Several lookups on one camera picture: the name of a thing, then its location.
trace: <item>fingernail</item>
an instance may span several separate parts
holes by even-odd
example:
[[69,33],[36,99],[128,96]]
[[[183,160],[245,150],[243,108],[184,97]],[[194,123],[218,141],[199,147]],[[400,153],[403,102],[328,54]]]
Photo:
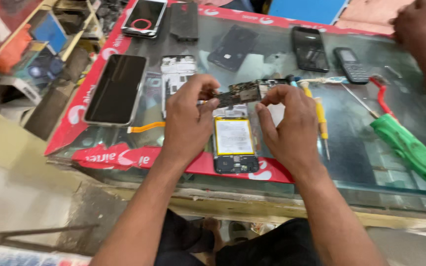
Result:
[[256,104],[256,112],[261,111],[262,108],[263,108],[263,104],[261,104],[261,103]]

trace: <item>red tool handle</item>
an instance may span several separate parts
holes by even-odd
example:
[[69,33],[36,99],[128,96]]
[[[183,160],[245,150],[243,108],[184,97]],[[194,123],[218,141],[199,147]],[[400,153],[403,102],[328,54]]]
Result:
[[381,106],[382,110],[384,110],[386,114],[389,114],[395,119],[397,119],[397,117],[395,117],[394,115],[394,112],[392,112],[392,110],[387,106],[386,102],[384,101],[384,93],[387,90],[386,85],[382,85],[381,83],[377,82],[377,80],[373,77],[370,77],[369,80],[379,88],[379,92],[377,93],[377,102]]

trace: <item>blue wall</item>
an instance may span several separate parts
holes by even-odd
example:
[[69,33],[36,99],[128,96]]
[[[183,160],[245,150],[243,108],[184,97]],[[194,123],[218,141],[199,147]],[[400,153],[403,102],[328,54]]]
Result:
[[332,24],[349,0],[272,0],[269,15]]

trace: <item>phone back cover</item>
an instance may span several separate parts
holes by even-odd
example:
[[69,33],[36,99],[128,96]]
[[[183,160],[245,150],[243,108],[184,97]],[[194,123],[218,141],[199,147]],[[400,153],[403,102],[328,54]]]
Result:
[[170,6],[170,33],[179,41],[198,40],[198,4],[176,3]]

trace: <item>smartphone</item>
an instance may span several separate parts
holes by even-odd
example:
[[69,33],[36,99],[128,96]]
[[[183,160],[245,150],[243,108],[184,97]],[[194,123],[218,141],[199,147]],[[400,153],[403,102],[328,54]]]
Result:
[[293,48],[300,69],[318,72],[329,71],[325,48],[317,29],[294,27],[292,36]]
[[214,118],[213,166],[218,174],[255,173],[259,160],[247,117]]
[[258,33],[233,25],[220,46],[209,54],[208,61],[231,72],[237,72],[256,45]]
[[88,103],[88,124],[128,126],[132,123],[145,75],[145,57],[112,54]]
[[192,55],[167,55],[160,64],[162,73],[162,116],[165,119],[165,103],[191,76],[196,74],[196,60]]
[[167,0],[138,0],[121,31],[129,36],[156,38],[167,7]]

